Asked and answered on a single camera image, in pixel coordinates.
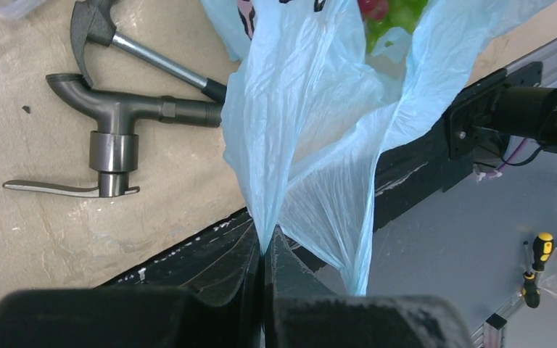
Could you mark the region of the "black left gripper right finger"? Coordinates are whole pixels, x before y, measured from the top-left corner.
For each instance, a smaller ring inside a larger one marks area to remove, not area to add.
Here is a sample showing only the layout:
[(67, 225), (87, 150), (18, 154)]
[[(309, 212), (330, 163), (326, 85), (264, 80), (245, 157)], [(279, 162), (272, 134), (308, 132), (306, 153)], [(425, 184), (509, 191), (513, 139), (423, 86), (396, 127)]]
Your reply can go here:
[(264, 255), (266, 347), (472, 347), (436, 296), (352, 297), (325, 286), (275, 228)]

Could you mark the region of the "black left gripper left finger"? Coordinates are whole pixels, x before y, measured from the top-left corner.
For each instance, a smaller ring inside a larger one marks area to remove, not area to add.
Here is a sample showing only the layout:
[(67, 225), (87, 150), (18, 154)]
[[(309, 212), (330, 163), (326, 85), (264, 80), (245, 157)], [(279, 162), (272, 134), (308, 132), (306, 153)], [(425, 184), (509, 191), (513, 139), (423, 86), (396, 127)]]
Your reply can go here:
[(259, 347), (260, 257), (240, 212), (93, 289), (0, 301), (0, 347)]

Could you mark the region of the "light blue plastic bag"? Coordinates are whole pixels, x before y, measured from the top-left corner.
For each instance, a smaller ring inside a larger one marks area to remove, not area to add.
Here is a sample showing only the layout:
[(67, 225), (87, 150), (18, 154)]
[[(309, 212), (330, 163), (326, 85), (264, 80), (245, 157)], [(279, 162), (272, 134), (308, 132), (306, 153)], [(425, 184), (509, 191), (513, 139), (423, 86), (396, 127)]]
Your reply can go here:
[(426, 134), (479, 53), (547, 1), (428, 1), (371, 54), (356, 1), (204, 1), (239, 69), (221, 113), (225, 161), (265, 251), (282, 231), (368, 286), (380, 155)]

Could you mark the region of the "dark red fake fruit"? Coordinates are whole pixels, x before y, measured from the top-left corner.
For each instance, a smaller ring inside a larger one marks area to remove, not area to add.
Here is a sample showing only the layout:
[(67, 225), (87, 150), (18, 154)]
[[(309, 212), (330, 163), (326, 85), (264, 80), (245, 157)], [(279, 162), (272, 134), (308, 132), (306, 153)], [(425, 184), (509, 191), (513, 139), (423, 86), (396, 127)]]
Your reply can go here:
[(357, 0), (363, 20), (382, 21), (389, 11), (387, 0)]

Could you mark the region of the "green fake grape bunch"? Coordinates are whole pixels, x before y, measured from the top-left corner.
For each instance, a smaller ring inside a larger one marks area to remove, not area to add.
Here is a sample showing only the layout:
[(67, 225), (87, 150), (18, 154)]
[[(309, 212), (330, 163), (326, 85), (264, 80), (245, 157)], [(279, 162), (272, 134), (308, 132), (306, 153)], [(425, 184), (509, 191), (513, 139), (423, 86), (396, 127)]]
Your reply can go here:
[(366, 52), (371, 54), (379, 39), (392, 28), (402, 28), (412, 34), (418, 24), (427, 0), (389, 0), (389, 11), (382, 21), (363, 20), (366, 34)]

